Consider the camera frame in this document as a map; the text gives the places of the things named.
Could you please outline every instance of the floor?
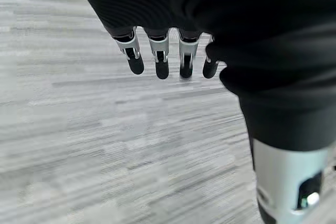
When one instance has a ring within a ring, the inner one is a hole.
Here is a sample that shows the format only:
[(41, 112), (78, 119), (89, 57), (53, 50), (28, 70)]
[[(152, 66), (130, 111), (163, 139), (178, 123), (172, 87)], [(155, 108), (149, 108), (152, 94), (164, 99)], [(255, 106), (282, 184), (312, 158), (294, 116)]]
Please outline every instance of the floor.
[[(175, 30), (164, 81), (138, 36), (141, 76), (86, 0), (0, 0), (1, 224), (262, 223), (237, 99), (202, 76), (208, 35), (191, 81)], [(307, 223), (336, 223), (326, 172)]]

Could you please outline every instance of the black fingertip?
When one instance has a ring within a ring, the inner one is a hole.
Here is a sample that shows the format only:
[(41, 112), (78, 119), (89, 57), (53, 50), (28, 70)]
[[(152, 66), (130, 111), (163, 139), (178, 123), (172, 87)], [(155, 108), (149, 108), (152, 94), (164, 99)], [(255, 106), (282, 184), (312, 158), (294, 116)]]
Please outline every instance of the black fingertip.
[(167, 77), (169, 76), (168, 61), (155, 63), (155, 70), (156, 70), (156, 76), (159, 79), (161, 80), (167, 79)]
[(135, 74), (142, 74), (144, 70), (144, 65), (142, 61), (142, 57), (140, 56), (139, 59), (131, 58), (128, 60), (128, 64), (130, 66), (130, 69)]
[(203, 76), (206, 79), (211, 79), (217, 71), (218, 64), (215, 61), (208, 62), (205, 60), (204, 66), (203, 66)]
[(193, 68), (189, 68), (189, 67), (180, 67), (180, 76), (183, 78), (183, 79), (188, 79), (192, 76), (193, 74)]

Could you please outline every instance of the silver metal part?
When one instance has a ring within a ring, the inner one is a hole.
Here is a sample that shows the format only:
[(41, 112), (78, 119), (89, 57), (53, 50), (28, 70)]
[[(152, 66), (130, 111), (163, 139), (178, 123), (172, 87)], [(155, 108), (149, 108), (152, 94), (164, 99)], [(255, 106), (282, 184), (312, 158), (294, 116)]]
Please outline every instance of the silver metal part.
[(311, 206), (296, 210), (300, 185), (327, 166), (329, 148), (294, 152), (271, 147), (254, 140), (257, 199), (277, 224), (298, 224), (319, 201), (309, 196)]
[(180, 34), (180, 63), (182, 68), (184, 68), (184, 56), (190, 55), (190, 63), (189, 68), (192, 68), (193, 60), (196, 57), (197, 47), (198, 47), (198, 41), (196, 42), (184, 42), (181, 38)]
[(127, 48), (133, 48), (134, 51), (134, 55), (136, 59), (140, 58), (140, 46), (139, 46), (139, 41), (138, 41), (138, 37), (137, 37), (137, 33), (135, 31), (136, 28), (133, 29), (134, 32), (134, 37), (131, 41), (128, 42), (120, 42), (118, 40), (115, 40), (117, 42), (117, 45), (120, 49), (120, 51), (126, 55), (127, 59), (130, 60), (130, 57), (128, 57), (127, 53), (126, 53), (126, 49)]
[(149, 44), (151, 45), (151, 49), (152, 49), (152, 54), (154, 56), (154, 60), (155, 62), (159, 62), (158, 60), (158, 51), (162, 51), (163, 52), (163, 62), (167, 62), (168, 61), (168, 54), (169, 54), (169, 31), (167, 34), (167, 37), (164, 40), (152, 40), (151, 38), (149, 39)]

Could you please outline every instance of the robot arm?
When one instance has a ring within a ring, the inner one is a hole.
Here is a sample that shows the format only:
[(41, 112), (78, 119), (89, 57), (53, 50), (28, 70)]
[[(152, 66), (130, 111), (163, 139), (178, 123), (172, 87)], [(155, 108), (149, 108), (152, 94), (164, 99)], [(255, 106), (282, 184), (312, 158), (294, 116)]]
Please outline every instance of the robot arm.
[(214, 35), (250, 136), (266, 224), (298, 224), (319, 201), (336, 140), (336, 0), (172, 0)]

